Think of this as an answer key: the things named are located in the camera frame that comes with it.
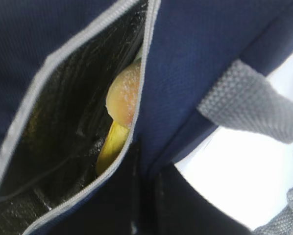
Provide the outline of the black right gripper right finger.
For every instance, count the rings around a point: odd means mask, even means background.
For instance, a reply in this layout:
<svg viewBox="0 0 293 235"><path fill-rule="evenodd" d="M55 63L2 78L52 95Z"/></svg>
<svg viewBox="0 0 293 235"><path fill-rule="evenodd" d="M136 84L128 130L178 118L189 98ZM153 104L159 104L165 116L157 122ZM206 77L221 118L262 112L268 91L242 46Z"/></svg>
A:
<svg viewBox="0 0 293 235"><path fill-rule="evenodd" d="M240 222L201 196L170 164L155 178L159 235L250 235Z"/></svg>

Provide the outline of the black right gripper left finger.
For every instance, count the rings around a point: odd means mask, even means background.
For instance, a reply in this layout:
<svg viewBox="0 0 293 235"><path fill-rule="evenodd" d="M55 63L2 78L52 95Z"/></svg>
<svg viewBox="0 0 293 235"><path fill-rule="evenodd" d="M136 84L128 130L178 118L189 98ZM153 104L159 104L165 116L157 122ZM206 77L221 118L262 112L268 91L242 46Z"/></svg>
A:
<svg viewBox="0 0 293 235"><path fill-rule="evenodd" d="M140 222L140 144L132 143L115 173L38 235L146 235Z"/></svg>

